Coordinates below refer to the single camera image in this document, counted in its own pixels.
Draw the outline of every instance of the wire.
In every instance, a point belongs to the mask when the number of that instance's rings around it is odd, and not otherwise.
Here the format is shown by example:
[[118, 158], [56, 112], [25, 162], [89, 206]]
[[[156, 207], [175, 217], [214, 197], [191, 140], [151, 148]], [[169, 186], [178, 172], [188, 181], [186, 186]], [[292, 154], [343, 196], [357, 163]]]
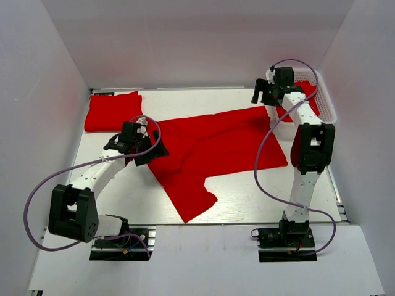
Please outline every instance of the wire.
[[297, 109], [298, 107], [300, 107], [302, 104], [304, 104], [305, 102], [307, 102], [309, 99], [311, 99], [312, 97], [314, 97], [314, 96], [318, 93], [319, 84], [318, 84], [318, 76], [317, 76], [317, 73], [315, 72], [315, 70], [314, 70], [311, 66], [307, 65], [305, 62], [302, 62], [301, 60], [297, 60], [297, 59], [285, 59], [285, 60], [281, 60], [281, 61], [275, 63], [272, 67], [274, 68], [274, 67], [275, 67], [276, 65], [278, 65], [279, 63], [286, 62], [286, 61], [290, 61], [290, 60], [295, 61], [295, 62], [302, 63], [302, 64], [304, 64], [305, 66], [307, 66], [310, 70], [312, 70], [312, 72], [313, 72], [313, 74], [314, 74], [315, 81], [316, 81], [315, 90], [314, 90], [314, 92], [313, 92], [311, 95], [307, 96], [307, 98], [305, 98], [303, 101], [298, 102], [296, 105], [294, 105], [292, 108], [290, 108], [287, 112], [285, 112], [285, 114], [284, 114], [283, 116], [281, 116], [281, 117], [273, 124], [273, 126], [269, 129], [269, 132], [265, 135], [264, 139], [263, 139], [262, 142], [260, 143], [260, 146], [259, 146], [259, 149], [258, 149], [258, 152], [257, 152], [257, 156], [256, 156], [256, 158], [255, 158], [255, 164], [254, 164], [254, 179], [255, 179], [255, 183], [257, 184], [258, 188], [259, 188], [264, 194], [266, 194], [267, 196], [269, 196], [271, 199], [274, 199], [274, 200], [276, 200], [276, 201], [278, 201], [278, 202], [282, 202], [283, 204], [292, 205], [292, 206], [294, 206], [294, 207], [305, 208], [305, 209], [306, 209], [307, 211], [309, 211], [309, 212], [321, 213], [321, 214], [323, 214], [323, 215], [329, 217], [329, 219], [331, 220], [331, 222], [332, 222], [332, 224], [333, 224], [333, 230], [332, 230], [332, 235], [331, 235], [331, 237], [329, 238], [328, 242], [326, 242], [326, 244], [325, 244], [324, 246], [320, 247], [318, 250], [313, 251], [313, 252], [309, 252], [309, 253], [301, 254], [301, 256], [302, 256], [302, 255], [303, 255], [303, 256], [309, 256], [309, 255], [314, 255], [314, 254], [317, 254], [317, 253], [321, 252], [322, 250], [326, 249], [326, 248], [332, 243], [333, 239], [335, 238], [335, 234], [336, 234], [336, 221], [335, 221], [335, 219], [333, 219], [333, 217], [332, 217], [330, 214], [328, 214], [327, 212], [324, 212], [323, 210], [316, 210], [316, 209], [314, 209], [314, 208], [305, 207], [304, 205], [301, 205], [301, 204], [299, 204], [299, 203], [294, 203], [294, 202], [290, 202], [290, 201], [288, 201], [288, 200], [283, 200], [283, 199], [280, 199], [280, 198], [278, 198], [278, 197], [275, 197], [273, 194], [267, 192], [267, 191], [260, 185], [259, 180], [258, 180], [258, 174], [257, 174], [257, 171], [258, 171], [258, 163], [259, 163], [260, 155], [261, 155], [261, 153], [262, 153], [262, 149], [263, 149], [263, 147], [264, 147], [264, 145], [265, 145], [267, 139], [269, 138], [269, 136], [273, 133], [273, 130], [276, 128], [276, 126], [277, 126], [285, 117], [287, 117], [293, 110], [295, 110], [295, 109]]
[[135, 243], [134, 245], [132, 245], [132, 246], [128, 249], [128, 252], [130, 252], [132, 249], [134, 249], [135, 247], [137, 247], [137, 245], [138, 245], [138, 242]]
[[137, 238], [141, 242], [141, 244], [143, 245], [143, 248], [145, 249], [145, 251], [147, 253], [148, 259], [150, 259], [151, 254], [149, 253], [149, 250], [148, 250], [148, 247], [147, 247], [146, 243], [137, 234], [125, 233], [125, 234], [122, 234], [120, 236], [107, 236], [104, 239], [107, 240], [107, 241], [113, 241], [114, 239], [121, 239], [121, 238], [127, 237], [127, 236], [129, 236], [129, 237], [133, 236], [133, 237]]
[[[47, 251], [47, 252], [56, 252], [56, 251], [61, 251], [61, 250], [65, 250], [68, 248], [71, 248], [77, 244], [79, 244], [80, 242], [73, 242], [72, 244], [69, 245], [64, 245], [63, 247], [57, 247], [57, 248], [49, 248], [49, 247], [45, 247], [43, 245], [41, 245], [34, 237], [33, 234], [30, 231], [30, 227], [29, 227], [29, 223], [28, 223], [28, 211], [29, 211], [29, 206], [31, 203], [31, 200], [33, 199], [33, 196], [37, 193], [38, 189], [44, 185], [45, 183], [47, 183], [50, 179], [55, 178], [56, 176], [59, 176], [62, 173], [66, 173], [68, 171], [72, 171], [75, 170], [76, 168], [82, 168], [82, 167], [87, 167], [88, 165], [95, 165], [97, 163], [101, 163], [101, 162], [105, 162], [105, 161], [109, 161], [109, 160], [115, 160], [115, 159], [119, 159], [119, 158], [128, 158], [128, 157], [137, 157], [137, 156], [141, 156], [144, 154], [147, 154], [148, 152], [150, 152], [151, 150], [153, 150], [159, 143], [161, 137], [162, 137], [162, 131], [160, 130], [160, 126], [158, 124], [158, 122], [156, 122], [155, 120], [153, 120], [151, 117], [147, 116], [147, 115], [138, 115], [135, 116], [131, 119], [131, 121], [134, 121], [135, 119], [139, 119], [141, 117], [145, 117], [147, 119], [149, 119], [150, 121], [153, 122], [153, 124], [156, 125], [157, 129], [158, 129], [158, 140], [147, 150], [142, 151], [142, 152], [138, 152], [138, 153], [134, 153], [134, 154], [126, 154], [126, 155], [117, 155], [117, 156], [111, 156], [111, 157], [107, 157], [107, 158], [99, 158], [96, 160], [92, 160], [90, 162], [85, 162], [85, 163], [81, 163], [79, 165], [74, 165], [71, 166], [69, 168], [64, 168], [63, 170], [57, 171], [56, 173], [53, 173], [51, 175], [49, 175], [48, 177], [44, 178], [40, 183], [37, 184], [37, 186], [32, 190], [32, 192], [29, 194], [27, 200], [26, 200], [26, 204], [25, 204], [25, 208], [23, 210], [23, 225], [25, 227], [25, 231], [27, 236], [29, 237], [30, 241], [33, 243], [33, 245], [35, 245], [37, 248], [39, 248], [40, 250], [43, 251]], [[122, 237], [125, 237], [125, 234], [122, 234], [121, 236], [114, 236], [112, 237], [112, 239], [109, 239], [110, 241], [113, 239], [120, 239]]]
[[297, 247], [297, 249], [295, 251], [292, 251], [291, 253], [295, 254], [297, 253], [302, 247], [302, 241], [299, 242], [299, 246]]

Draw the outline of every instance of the plastic basket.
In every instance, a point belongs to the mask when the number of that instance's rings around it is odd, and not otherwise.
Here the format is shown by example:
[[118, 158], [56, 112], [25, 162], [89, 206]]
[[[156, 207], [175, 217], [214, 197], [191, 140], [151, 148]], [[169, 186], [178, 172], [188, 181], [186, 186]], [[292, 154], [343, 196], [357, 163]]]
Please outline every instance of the plastic basket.
[[[309, 81], [311, 85], [315, 85], [314, 74], [310, 69], [305, 68], [294, 68], [295, 81]], [[319, 72], [317, 72], [319, 80], [318, 93], [315, 96], [315, 101], [317, 102], [318, 109], [320, 110], [319, 118], [325, 123], [335, 123], [337, 117], [335, 110], [333, 108], [332, 102], [330, 100], [328, 91], [326, 90], [325, 82], [323, 81]]]

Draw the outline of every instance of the white table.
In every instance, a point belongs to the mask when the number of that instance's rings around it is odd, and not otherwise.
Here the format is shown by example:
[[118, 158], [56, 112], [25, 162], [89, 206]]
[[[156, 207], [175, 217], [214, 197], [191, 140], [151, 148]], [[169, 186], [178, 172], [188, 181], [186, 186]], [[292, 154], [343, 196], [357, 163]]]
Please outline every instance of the white table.
[[[148, 262], [89, 261], [91, 244], [40, 252], [29, 286], [44, 296], [68, 295], [297, 295], [383, 294], [359, 226], [339, 226], [317, 262], [259, 263], [253, 225], [157, 226]], [[331, 226], [313, 225], [317, 246]], [[46, 236], [44, 245], [67, 239]]]
[[[141, 91], [143, 111], [156, 120], [216, 113], [250, 107], [252, 90]], [[278, 140], [286, 155], [292, 125], [281, 125]], [[101, 153], [112, 133], [84, 133], [76, 163]], [[83, 171], [73, 172], [73, 178]], [[293, 168], [259, 171], [262, 184], [287, 199]], [[376, 295], [383, 288], [359, 226], [339, 226], [333, 243], [317, 262], [259, 263], [255, 224], [277, 223], [284, 205], [260, 193], [252, 172], [208, 178], [206, 188], [218, 202], [187, 225], [156, 226], [156, 242], [149, 262], [89, 261], [91, 244], [61, 252], [39, 252], [30, 290], [44, 295]], [[312, 207], [326, 210], [340, 221], [335, 190], [323, 173]], [[169, 197], [148, 167], [132, 163], [103, 190], [99, 213], [127, 217], [133, 224], [182, 224]], [[326, 221], [311, 213], [311, 221]], [[191, 225], [238, 224], [250, 225]], [[316, 246], [330, 237], [332, 226], [312, 225]], [[47, 231], [43, 244], [70, 243]]]
[[[157, 121], [255, 106], [251, 104], [252, 89], [158, 89], [139, 93], [143, 95], [143, 113]], [[295, 130], [292, 123], [282, 123], [276, 131], [277, 139], [287, 157]], [[84, 132], [75, 163], [98, 157], [113, 134]], [[79, 176], [85, 169], [75, 170], [71, 179]], [[293, 182], [293, 167], [288, 165], [260, 170], [259, 179], [269, 192], [288, 199]], [[277, 223], [285, 208], [285, 205], [266, 197], [258, 190], [252, 171], [207, 178], [205, 187], [217, 196], [218, 201], [189, 224]], [[123, 216], [131, 224], [183, 223], [149, 168], [135, 167], [132, 163], [118, 173], [102, 191], [97, 206], [100, 214]], [[336, 221], [341, 221], [335, 190], [327, 172], [317, 182], [311, 207], [325, 210]], [[321, 214], [310, 213], [310, 221], [329, 220]]]

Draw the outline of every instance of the red towel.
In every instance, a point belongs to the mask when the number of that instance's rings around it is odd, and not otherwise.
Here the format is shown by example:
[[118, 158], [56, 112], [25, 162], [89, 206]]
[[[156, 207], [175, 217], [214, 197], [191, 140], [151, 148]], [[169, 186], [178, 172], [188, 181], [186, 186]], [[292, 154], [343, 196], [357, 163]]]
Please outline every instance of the red towel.
[[[148, 166], [185, 223], [217, 201], [204, 187], [206, 177], [253, 169], [269, 123], [264, 106], [159, 123], [170, 156], [155, 159]], [[279, 143], [271, 135], [258, 169], [287, 164]]]
[[[309, 95], [311, 95], [314, 90], [315, 90], [315, 85], [310, 85], [310, 83], [308, 81], [301, 81], [301, 82], [295, 82], [295, 85], [300, 85], [302, 86], [302, 89], [304, 90], [304, 94], [306, 95], [306, 97], [308, 97]], [[317, 106], [317, 102], [315, 101], [315, 96], [312, 97], [311, 99], [309, 99], [309, 103], [310, 103], [310, 107], [311, 109], [314, 111], [314, 113], [316, 114], [316, 116], [320, 115], [320, 110], [318, 109]], [[281, 116], [283, 116], [285, 114], [285, 109], [282, 107], [277, 107], [277, 115], [278, 118], [280, 118]], [[291, 117], [288, 115], [286, 116], [283, 120], [283, 122], [292, 122]]]
[[91, 96], [84, 129], [87, 132], [120, 131], [123, 122], [141, 114], [141, 96], [137, 91], [118, 96]]

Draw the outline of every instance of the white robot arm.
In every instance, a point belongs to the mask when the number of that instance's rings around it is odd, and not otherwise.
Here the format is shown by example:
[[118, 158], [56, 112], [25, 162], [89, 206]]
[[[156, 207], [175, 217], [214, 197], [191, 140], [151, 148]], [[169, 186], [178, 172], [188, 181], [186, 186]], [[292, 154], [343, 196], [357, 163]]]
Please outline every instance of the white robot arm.
[[[137, 123], [125, 122], [121, 133], [112, 137], [104, 146], [100, 156], [103, 162], [90, 166], [70, 184], [66, 186], [58, 184], [53, 189], [48, 222], [50, 233], [82, 242], [89, 242], [95, 237], [128, 233], [127, 219], [98, 215], [96, 199], [105, 186], [130, 161], [134, 160], [136, 165], [144, 165], [157, 157], [168, 155], [160, 140], [154, 149], [144, 155], [133, 158], [122, 157], [152, 147], [150, 137], [146, 134], [146, 126], [146, 120], [139, 120]], [[157, 131], [154, 131], [153, 135], [157, 141]]]
[[264, 105], [283, 107], [286, 111], [304, 102], [289, 114], [297, 128], [290, 155], [294, 181], [289, 201], [302, 207], [287, 205], [279, 227], [258, 229], [257, 236], [261, 247], [297, 247], [312, 237], [307, 209], [318, 178], [331, 162], [335, 127], [314, 114], [305, 101], [303, 89], [294, 85], [292, 67], [272, 67], [266, 80], [257, 79], [252, 103], [258, 102], [260, 92]]

